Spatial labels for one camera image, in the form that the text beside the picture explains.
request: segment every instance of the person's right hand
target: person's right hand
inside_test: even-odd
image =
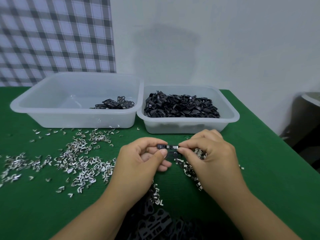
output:
[[[203,130],[179,144],[178,152],[193,167],[203,189],[216,201],[247,192],[236,150],[217,130]],[[192,150],[199,148],[207,153],[201,160]]]

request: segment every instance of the white wall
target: white wall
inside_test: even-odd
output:
[[[275,133],[320,89],[320,0],[111,0],[116,69],[230,89]]]

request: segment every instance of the nearly empty plastic bin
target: nearly empty plastic bin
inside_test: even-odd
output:
[[[47,77],[11,102],[46,128],[129,128],[141,109],[143,81],[132,75],[62,72]],[[125,96],[130,109],[90,109],[106,99]]]
[[[188,94],[207,97],[218,108],[220,118],[150,118],[144,115],[146,99],[157,90],[169,94]],[[150,85],[144,87],[142,107],[137,115],[144,120],[146,130],[151,134],[195,134],[203,129],[222,131],[227,124],[239,120],[238,111],[230,104],[219,89],[211,86],[193,85]]]

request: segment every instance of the person's left hand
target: person's left hand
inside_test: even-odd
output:
[[[167,142],[143,137],[124,145],[119,152],[105,195],[113,197],[129,210],[152,185],[153,177],[158,171],[166,171],[172,165],[164,160],[168,151],[157,149],[157,144]]]

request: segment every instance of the green table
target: green table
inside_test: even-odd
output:
[[[0,88],[2,169],[6,155],[26,152],[28,158],[33,159],[39,155],[58,157],[58,149],[64,149],[77,132],[65,129],[65,135],[59,130],[56,134],[45,136],[47,129],[42,128],[27,114],[11,111],[10,102],[26,90],[27,88],[22,87]],[[235,146],[239,163],[245,168],[242,174],[248,187],[300,237],[319,239],[319,174],[230,91],[222,90],[222,93],[240,113],[240,120],[229,124],[222,135]],[[38,139],[33,129],[41,131],[44,138]],[[156,136],[176,145],[190,135],[150,135],[143,121],[137,117],[132,128],[120,129],[120,133],[111,138],[113,148],[107,143],[101,143],[101,149],[91,151],[89,156],[113,159],[122,145],[145,136]],[[36,139],[36,142],[30,143],[29,140],[32,139]],[[90,189],[78,194],[76,187],[65,183],[70,175],[54,166],[46,166],[40,172],[31,169],[20,172],[22,176],[18,181],[6,183],[0,188],[1,239],[48,239],[97,200],[105,189],[102,179],[98,177]],[[29,176],[34,176],[34,179],[30,181]],[[52,181],[46,182],[45,178],[52,178]],[[239,236],[232,222],[214,200],[204,191],[200,192],[176,164],[165,173],[157,173],[154,181],[160,189],[164,209],[172,217],[215,221],[227,229],[226,238]],[[63,185],[66,190],[56,193],[58,187]],[[69,198],[68,193],[74,193],[74,196]]]

